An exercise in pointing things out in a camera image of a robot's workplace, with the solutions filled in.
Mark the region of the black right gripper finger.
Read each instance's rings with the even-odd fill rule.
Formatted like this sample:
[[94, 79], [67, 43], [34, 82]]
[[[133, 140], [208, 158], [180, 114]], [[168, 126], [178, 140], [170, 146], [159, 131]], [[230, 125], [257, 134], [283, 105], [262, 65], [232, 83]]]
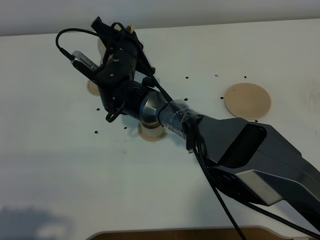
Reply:
[[92, 22], [91, 28], [97, 33], [98, 37], [106, 47], [109, 43], [111, 43], [112, 46], [113, 38], [117, 35], [117, 31], [115, 29], [104, 24], [99, 16]]
[[137, 44], [137, 63], [136, 70], [144, 75], [154, 75], [156, 69], [152, 67], [143, 51], [144, 46], [139, 41], [138, 36], [135, 31], [130, 33], [130, 36], [134, 39]]

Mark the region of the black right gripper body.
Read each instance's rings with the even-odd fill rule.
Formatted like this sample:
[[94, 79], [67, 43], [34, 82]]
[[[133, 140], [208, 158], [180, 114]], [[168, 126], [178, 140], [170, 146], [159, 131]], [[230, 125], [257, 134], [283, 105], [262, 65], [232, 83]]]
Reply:
[[95, 76], [109, 123], [128, 115], [148, 125], [160, 124], [160, 112], [170, 102], [154, 75], [136, 70], [137, 55], [137, 46], [120, 46]]

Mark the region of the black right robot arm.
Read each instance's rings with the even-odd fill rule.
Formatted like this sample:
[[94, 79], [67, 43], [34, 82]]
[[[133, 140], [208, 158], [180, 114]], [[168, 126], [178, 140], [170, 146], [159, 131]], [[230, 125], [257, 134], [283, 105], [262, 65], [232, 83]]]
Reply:
[[106, 52], [94, 72], [106, 120], [128, 115], [186, 140], [212, 189], [262, 212], [288, 202], [320, 227], [320, 173], [272, 126], [243, 118], [215, 119], [173, 100], [154, 77], [143, 45], [129, 27], [92, 23]]

